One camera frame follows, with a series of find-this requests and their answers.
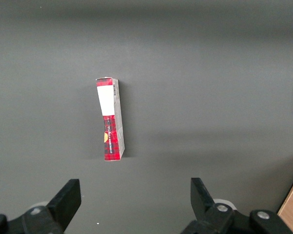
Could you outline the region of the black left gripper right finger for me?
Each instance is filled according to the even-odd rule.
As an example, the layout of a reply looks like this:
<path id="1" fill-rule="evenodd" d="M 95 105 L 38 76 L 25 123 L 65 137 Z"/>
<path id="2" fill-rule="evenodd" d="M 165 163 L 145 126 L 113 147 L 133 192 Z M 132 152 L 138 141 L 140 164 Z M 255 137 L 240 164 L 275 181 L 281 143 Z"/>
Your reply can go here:
<path id="1" fill-rule="evenodd" d="M 215 202 L 201 178 L 192 178 L 190 201 L 196 219 L 183 234 L 291 234 L 292 230 L 269 210 L 253 210 L 248 216 L 223 202 Z"/>

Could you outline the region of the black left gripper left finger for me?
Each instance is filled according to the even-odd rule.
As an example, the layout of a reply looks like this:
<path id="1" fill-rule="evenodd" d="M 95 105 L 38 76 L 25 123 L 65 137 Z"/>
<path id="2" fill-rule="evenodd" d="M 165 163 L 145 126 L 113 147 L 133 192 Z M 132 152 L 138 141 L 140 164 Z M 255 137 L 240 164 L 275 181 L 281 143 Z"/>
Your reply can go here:
<path id="1" fill-rule="evenodd" d="M 46 204 L 13 220 L 0 214 L 0 234 L 63 234 L 81 205 L 79 179 L 70 179 Z"/>

